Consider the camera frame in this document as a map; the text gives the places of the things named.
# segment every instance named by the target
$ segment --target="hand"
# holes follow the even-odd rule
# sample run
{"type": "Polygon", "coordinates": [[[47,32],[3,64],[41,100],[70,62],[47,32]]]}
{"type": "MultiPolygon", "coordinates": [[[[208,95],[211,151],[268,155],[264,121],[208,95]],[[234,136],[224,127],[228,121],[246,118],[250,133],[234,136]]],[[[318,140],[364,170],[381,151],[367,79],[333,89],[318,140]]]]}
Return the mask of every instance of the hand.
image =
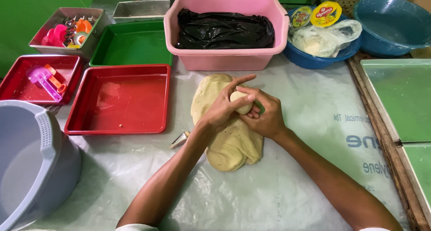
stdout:
{"type": "Polygon", "coordinates": [[[253,106],[249,113],[239,116],[251,130],[272,140],[288,131],[284,124],[279,99],[268,95],[260,89],[238,86],[237,90],[250,96],[256,96],[256,100],[265,108],[265,112],[261,115],[258,114],[260,109],[253,106]]]}
{"type": "Polygon", "coordinates": [[[236,101],[230,102],[229,97],[234,92],[236,86],[256,78],[256,74],[234,78],[218,95],[213,105],[203,115],[199,122],[205,122],[218,130],[223,127],[229,118],[236,114],[235,110],[252,103],[256,97],[253,94],[239,98],[236,101]]]}

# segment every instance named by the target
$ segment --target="red plastic tray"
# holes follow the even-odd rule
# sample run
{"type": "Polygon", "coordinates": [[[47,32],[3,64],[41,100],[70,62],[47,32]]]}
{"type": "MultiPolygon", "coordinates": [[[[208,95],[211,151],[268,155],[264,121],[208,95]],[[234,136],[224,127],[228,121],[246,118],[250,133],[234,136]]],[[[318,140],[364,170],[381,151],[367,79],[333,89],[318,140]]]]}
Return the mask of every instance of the red plastic tray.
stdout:
{"type": "Polygon", "coordinates": [[[0,100],[21,100],[34,104],[68,104],[78,84],[83,64],[79,56],[27,55],[20,56],[10,68],[0,84],[0,100]],[[56,78],[66,84],[63,99],[59,103],[45,91],[37,87],[25,75],[32,66],[50,64],[56,71],[56,78]]]}
{"type": "Polygon", "coordinates": [[[170,74],[168,64],[87,69],[64,132],[161,133],[166,127],[170,74]]]}

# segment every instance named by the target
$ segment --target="metal box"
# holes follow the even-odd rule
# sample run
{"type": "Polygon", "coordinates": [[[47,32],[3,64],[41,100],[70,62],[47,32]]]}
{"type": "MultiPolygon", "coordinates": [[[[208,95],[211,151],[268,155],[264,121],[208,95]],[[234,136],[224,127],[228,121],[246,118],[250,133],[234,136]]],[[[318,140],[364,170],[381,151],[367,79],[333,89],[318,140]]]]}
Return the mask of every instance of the metal box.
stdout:
{"type": "Polygon", "coordinates": [[[169,0],[119,2],[112,18],[115,23],[163,19],[170,5],[169,0]]]}
{"type": "Polygon", "coordinates": [[[42,54],[78,55],[84,62],[89,62],[96,49],[97,43],[99,43],[103,29],[110,24],[111,21],[103,9],[58,8],[36,33],[30,41],[29,46],[35,48],[42,54]],[[79,48],[42,46],[41,41],[50,29],[55,28],[58,24],[62,24],[64,19],[73,18],[75,16],[85,16],[86,18],[93,16],[97,18],[93,28],[79,48]]]}

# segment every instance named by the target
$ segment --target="black plastic bag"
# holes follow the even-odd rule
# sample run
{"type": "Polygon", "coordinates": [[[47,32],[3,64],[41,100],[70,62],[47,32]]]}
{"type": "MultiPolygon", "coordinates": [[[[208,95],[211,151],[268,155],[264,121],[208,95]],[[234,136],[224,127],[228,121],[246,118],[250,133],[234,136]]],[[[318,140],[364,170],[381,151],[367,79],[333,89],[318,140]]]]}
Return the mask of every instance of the black plastic bag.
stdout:
{"type": "Polygon", "coordinates": [[[265,16],[239,13],[202,13],[188,9],[178,13],[181,27],[178,49],[272,48],[274,27],[265,16]]]}

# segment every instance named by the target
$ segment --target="purple plastic tool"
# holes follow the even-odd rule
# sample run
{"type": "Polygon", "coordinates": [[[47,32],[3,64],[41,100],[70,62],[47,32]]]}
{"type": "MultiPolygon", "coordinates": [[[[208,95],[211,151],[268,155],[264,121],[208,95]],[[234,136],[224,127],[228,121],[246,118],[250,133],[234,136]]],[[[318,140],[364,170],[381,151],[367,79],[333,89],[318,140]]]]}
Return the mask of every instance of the purple plastic tool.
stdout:
{"type": "Polygon", "coordinates": [[[43,87],[57,103],[63,99],[57,93],[57,89],[48,82],[49,77],[52,76],[52,73],[48,69],[41,66],[33,66],[25,74],[30,82],[36,84],[38,87],[43,87]]]}

